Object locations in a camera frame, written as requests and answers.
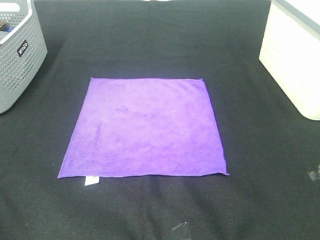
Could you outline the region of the purple microfiber towel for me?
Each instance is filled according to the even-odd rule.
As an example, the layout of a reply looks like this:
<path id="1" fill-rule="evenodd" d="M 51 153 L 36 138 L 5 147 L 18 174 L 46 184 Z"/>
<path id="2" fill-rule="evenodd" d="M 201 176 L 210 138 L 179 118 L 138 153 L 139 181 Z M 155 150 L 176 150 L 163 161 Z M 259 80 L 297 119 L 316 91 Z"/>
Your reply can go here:
<path id="1" fill-rule="evenodd" d="M 202 79 L 91 78 L 58 178 L 227 175 Z"/>

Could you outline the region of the clear tape piece bottom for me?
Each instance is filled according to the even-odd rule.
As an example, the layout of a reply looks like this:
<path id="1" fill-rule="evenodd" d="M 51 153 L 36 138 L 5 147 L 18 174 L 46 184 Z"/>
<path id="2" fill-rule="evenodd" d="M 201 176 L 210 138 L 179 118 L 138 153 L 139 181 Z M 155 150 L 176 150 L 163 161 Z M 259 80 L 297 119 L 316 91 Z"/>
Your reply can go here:
<path id="1" fill-rule="evenodd" d="M 188 222 L 182 222 L 171 229 L 172 240 L 190 240 L 191 232 Z"/>

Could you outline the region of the clear tape piece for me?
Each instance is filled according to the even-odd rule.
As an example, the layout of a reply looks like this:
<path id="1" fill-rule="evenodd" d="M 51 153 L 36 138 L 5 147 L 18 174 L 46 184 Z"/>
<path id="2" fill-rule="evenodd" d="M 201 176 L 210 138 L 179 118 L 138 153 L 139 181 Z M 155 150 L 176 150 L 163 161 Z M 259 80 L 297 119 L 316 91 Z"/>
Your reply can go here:
<path id="1" fill-rule="evenodd" d="M 311 181 L 314 185 L 319 188 L 320 187 L 320 165 L 318 165 L 318 169 L 316 171 L 310 171 L 307 173 L 310 177 Z"/>
<path id="2" fill-rule="evenodd" d="M 172 240 L 190 240 L 191 232 L 188 222 L 182 222 L 171 229 Z"/>

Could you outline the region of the black fabric table cover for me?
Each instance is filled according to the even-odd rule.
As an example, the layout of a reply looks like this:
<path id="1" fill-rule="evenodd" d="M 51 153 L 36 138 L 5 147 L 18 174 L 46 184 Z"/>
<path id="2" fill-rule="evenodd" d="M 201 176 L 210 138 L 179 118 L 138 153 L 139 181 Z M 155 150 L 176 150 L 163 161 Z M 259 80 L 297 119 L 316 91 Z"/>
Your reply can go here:
<path id="1" fill-rule="evenodd" d="M 37 0 L 47 56 L 0 116 L 3 240 L 317 240 L 320 124 L 259 61 L 268 0 Z M 57 175 L 90 79 L 203 79 L 229 176 Z"/>

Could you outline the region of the white plastic bin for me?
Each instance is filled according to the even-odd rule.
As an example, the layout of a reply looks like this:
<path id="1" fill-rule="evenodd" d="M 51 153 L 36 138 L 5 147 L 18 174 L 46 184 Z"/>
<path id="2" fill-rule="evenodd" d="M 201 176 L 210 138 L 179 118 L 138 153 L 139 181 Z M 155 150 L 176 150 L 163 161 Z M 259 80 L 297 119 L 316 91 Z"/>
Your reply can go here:
<path id="1" fill-rule="evenodd" d="M 320 119 L 320 2 L 272 0 L 259 60 L 302 116 Z"/>

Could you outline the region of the grey perforated plastic basket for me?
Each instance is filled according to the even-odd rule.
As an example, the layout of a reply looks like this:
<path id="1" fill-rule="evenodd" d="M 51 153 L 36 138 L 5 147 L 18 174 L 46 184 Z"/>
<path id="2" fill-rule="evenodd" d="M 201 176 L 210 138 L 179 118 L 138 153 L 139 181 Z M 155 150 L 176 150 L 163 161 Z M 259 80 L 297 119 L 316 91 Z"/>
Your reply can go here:
<path id="1" fill-rule="evenodd" d="M 48 50 L 34 1 L 2 0 L 0 21 L 13 27 L 0 39 L 0 112 L 4 113 L 33 80 Z"/>

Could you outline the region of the clear tape piece right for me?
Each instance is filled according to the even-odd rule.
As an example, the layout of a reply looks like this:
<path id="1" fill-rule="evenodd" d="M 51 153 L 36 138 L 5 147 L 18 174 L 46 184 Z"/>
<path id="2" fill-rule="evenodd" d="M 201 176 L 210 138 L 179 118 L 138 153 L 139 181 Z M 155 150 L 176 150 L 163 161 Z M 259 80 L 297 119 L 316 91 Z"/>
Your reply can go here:
<path id="1" fill-rule="evenodd" d="M 319 188 L 320 187 L 320 165 L 318 165 L 318 169 L 316 171 L 310 171 L 307 173 L 310 177 L 311 181 L 314 185 Z"/>

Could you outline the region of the folded cloths inside basket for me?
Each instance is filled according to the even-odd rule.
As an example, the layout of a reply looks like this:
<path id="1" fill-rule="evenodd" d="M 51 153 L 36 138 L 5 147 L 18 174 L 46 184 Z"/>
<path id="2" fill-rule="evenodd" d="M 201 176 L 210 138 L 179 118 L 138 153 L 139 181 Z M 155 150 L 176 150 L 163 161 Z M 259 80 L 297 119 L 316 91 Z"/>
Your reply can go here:
<path id="1" fill-rule="evenodd" d="M 14 28 L 9 26 L 5 21 L 0 21 L 0 39 L 5 38 Z"/>

